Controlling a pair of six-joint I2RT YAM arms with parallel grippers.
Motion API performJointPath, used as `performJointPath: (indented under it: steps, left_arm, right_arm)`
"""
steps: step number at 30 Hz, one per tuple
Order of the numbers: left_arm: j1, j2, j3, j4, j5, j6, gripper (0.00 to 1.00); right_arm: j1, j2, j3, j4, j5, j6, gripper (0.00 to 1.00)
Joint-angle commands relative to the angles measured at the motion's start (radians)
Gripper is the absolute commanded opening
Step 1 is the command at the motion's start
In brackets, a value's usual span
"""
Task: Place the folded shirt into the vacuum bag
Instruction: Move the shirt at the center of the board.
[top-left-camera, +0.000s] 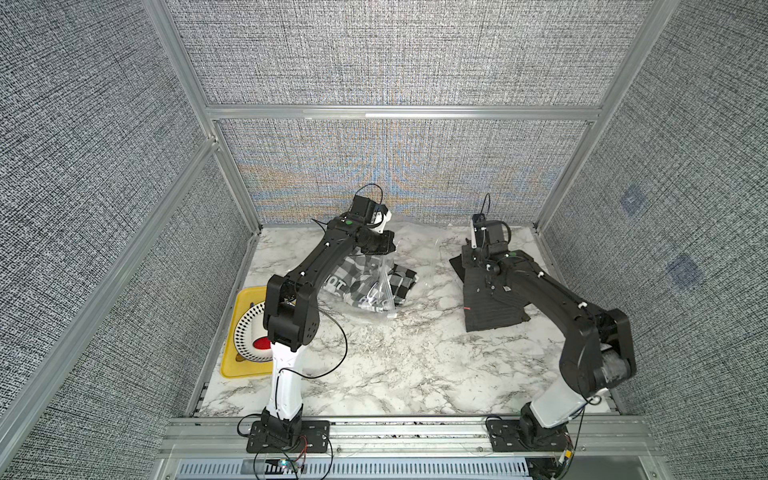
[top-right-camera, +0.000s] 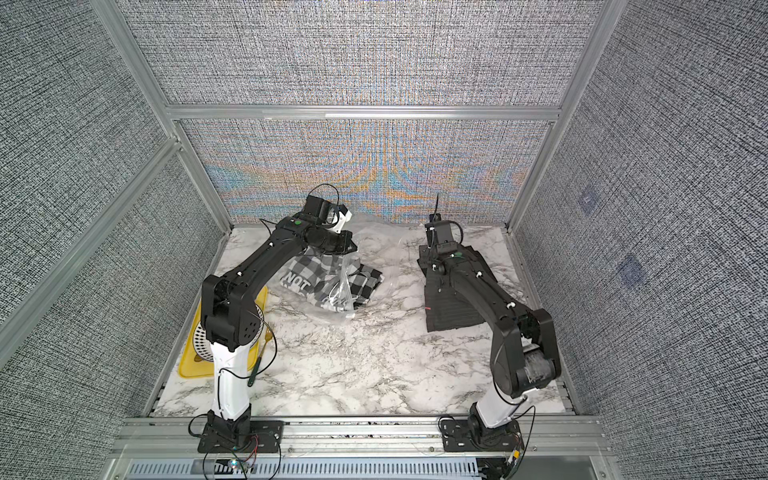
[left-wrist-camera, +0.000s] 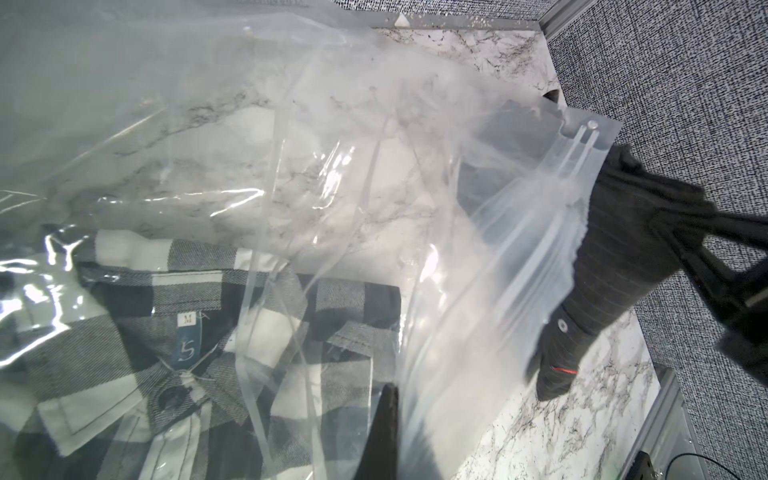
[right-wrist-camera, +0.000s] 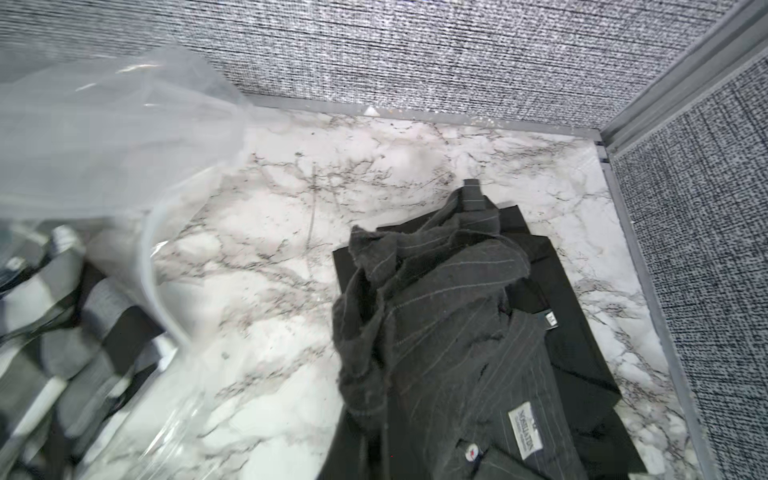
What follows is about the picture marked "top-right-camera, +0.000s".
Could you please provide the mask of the clear plastic vacuum bag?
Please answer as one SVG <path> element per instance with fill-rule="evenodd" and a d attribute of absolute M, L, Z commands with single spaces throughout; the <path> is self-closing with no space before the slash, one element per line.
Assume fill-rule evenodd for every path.
<path fill-rule="evenodd" d="M 326 324 L 368 318 L 398 319 L 424 307 L 424 275 L 417 265 L 424 224 L 362 215 L 346 226 L 358 251 L 344 256 L 310 248 L 268 283 L 268 308 Z"/>

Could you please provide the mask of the black white plaid shirt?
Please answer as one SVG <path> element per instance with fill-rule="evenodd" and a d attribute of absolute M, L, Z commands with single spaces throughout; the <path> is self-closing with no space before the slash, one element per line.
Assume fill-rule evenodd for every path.
<path fill-rule="evenodd" d="M 280 284 L 315 307 L 351 312 L 365 306 L 383 280 L 380 270 L 361 263 L 356 254 L 308 251 L 286 264 Z"/>

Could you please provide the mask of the dark striped shirt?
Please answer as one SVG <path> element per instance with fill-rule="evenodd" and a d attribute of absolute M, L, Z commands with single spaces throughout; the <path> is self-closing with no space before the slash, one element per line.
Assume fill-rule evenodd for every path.
<path fill-rule="evenodd" d="M 484 324 L 485 320 L 469 301 L 451 287 L 447 280 L 435 274 L 428 252 L 427 245 L 420 245 L 417 260 L 426 278 L 424 296 L 427 331 L 447 331 Z"/>

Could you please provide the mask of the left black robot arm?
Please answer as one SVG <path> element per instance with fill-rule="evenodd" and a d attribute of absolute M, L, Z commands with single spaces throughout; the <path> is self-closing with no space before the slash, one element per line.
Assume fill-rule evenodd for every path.
<path fill-rule="evenodd" d="M 234 427 L 250 421 L 248 354 L 263 322 L 257 294 L 289 260 L 309 249 L 331 255 L 356 251 L 352 233 L 344 228 L 350 219 L 345 205 L 310 194 L 303 208 L 277 222 L 246 260 L 203 281 L 200 324 L 211 346 L 215 376 L 210 424 Z"/>

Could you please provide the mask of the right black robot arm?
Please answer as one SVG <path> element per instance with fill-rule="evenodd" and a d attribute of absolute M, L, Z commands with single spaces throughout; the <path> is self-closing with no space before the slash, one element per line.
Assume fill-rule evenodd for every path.
<path fill-rule="evenodd" d="M 425 276 L 429 332 L 487 324 L 491 329 L 490 390 L 470 408 L 471 428 L 484 434 L 515 419 L 526 393 L 547 387 L 562 373 L 553 318 L 533 310 L 501 287 L 482 254 L 453 235 L 459 224 L 438 213 L 424 225 L 418 266 Z"/>

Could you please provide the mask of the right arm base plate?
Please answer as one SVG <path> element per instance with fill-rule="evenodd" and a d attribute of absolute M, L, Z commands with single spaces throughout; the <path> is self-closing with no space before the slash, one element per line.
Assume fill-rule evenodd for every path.
<path fill-rule="evenodd" d="M 442 416 L 438 419 L 438 429 L 446 452 L 512 452 L 522 451 L 524 447 L 523 435 L 515 420 L 489 428 L 475 417 Z"/>

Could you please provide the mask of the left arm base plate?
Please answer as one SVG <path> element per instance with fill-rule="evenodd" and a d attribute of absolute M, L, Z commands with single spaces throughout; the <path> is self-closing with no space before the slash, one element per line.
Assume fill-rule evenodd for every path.
<path fill-rule="evenodd" d="M 257 453 L 277 453 L 281 444 L 285 423 L 283 421 L 255 421 L 250 425 L 244 422 L 235 424 L 215 417 L 207 421 L 203 429 L 197 452 L 236 453 L 245 455 Z"/>

